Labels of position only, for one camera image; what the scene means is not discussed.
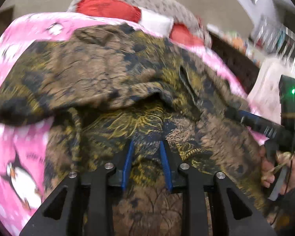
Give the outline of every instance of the white object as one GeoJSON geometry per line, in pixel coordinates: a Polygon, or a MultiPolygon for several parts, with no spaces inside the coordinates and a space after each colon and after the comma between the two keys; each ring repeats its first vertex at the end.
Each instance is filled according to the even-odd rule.
{"type": "Polygon", "coordinates": [[[139,21],[141,26],[163,37],[169,37],[174,24],[173,17],[167,17],[141,7],[139,9],[141,10],[141,19],[139,21]]]}
{"type": "Polygon", "coordinates": [[[261,116],[281,124],[281,104],[279,81],[281,75],[295,78],[295,67],[280,58],[267,57],[261,67],[254,87],[248,95],[248,101],[258,107],[261,116]]]}
{"type": "MultiPolygon", "coordinates": [[[[6,167],[6,173],[10,175],[12,164],[8,164],[6,167]]],[[[20,199],[25,202],[28,201],[31,209],[38,209],[41,205],[41,197],[36,192],[38,189],[36,183],[32,177],[24,170],[19,167],[15,167],[15,177],[11,177],[12,186],[16,194],[20,199]]]]}

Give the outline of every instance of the pink blanket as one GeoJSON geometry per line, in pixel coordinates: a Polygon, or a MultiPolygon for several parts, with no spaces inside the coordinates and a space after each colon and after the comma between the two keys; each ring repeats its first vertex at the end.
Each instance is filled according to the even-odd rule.
{"type": "MultiPolygon", "coordinates": [[[[123,22],[127,21],[94,18],[71,12],[30,14],[14,20],[0,37],[0,85],[16,60],[33,41],[67,40],[76,28],[123,22]]],[[[127,23],[136,30],[142,29],[136,23],[127,23]]],[[[214,52],[205,47],[182,47],[197,53],[219,76],[227,79],[233,93],[247,97],[236,77],[214,52]]],[[[49,118],[35,125],[19,128],[0,124],[0,220],[12,235],[19,235],[43,201],[40,193],[44,191],[45,149],[52,122],[53,118],[49,118]],[[20,164],[28,174],[12,171],[10,168],[13,163],[20,164]],[[28,200],[30,209],[22,205],[20,200],[24,199],[28,200]]],[[[256,140],[262,143],[261,138],[257,137],[256,140]]]]}

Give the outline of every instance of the white wall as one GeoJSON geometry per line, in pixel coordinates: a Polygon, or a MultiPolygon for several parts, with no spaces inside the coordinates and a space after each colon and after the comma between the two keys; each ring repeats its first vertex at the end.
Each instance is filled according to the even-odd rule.
{"type": "Polygon", "coordinates": [[[258,25],[261,15],[271,18],[277,22],[281,21],[279,12],[272,0],[258,0],[256,4],[252,0],[238,0],[255,26],[258,25]]]}

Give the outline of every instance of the metal screw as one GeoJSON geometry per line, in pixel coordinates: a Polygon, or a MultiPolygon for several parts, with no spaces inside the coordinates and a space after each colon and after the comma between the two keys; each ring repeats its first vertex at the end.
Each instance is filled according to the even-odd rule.
{"type": "Polygon", "coordinates": [[[181,168],[182,170],[187,170],[187,169],[190,168],[190,166],[189,166],[188,163],[181,163],[181,164],[180,164],[180,168],[181,168]]]}
{"type": "Polygon", "coordinates": [[[69,177],[70,177],[70,178],[75,178],[77,175],[78,175],[78,173],[77,173],[76,171],[71,171],[71,172],[69,173],[69,177]]]}
{"type": "Polygon", "coordinates": [[[106,168],[107,170],[112,169],[112,168],[113,168],[113,163],[111,163],[111,162],[107,162],[107,163],[105,164],[105,168],[106,168]]]}
{"type": "Polygon", "coordinates": [[[224,179],[225,178],[225,174],[223,172],[217,172],[216,173],[217,178],[219,179],[224,179]]]}

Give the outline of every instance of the black gripper frame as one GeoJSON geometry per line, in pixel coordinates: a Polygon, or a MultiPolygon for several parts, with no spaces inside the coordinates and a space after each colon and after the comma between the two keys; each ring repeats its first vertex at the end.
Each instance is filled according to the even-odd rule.
{"type": "MultiPolygon", "coordinates": [[[[167,187],[172,193],[183,193],[182,236],[208,235],[205,192],[214,236],[276,235],[262,214],[224,173],[201,173],[183,163],[178,153],[171,152],[166,140],[160,146],[167,187]]],[[[133,141],[129,140],[111,163],[93,172],[69,173],[39,207],[20,236],[113,236],[109,193],[111,189],[126,188],[133,150],[133,141]]]]}
{"type": "Polygon", "coordinates": [[[225,173],[201,173],[184,163],[178,153],[163,141],[170,173],[164,172],[165,181],[173,193],[183,193],[183,236],[207,236],[209,208],[214,236],[275,236],[276,233],[244,193],[225,173]]]}
{"type": "Polygon", "coordinates": [[[70,172],[41,204],[20,236],[113,236],[108,188],[126,188],[133,151],[133,141],[128,140],[110,163],[93,172],[70,172]]]}

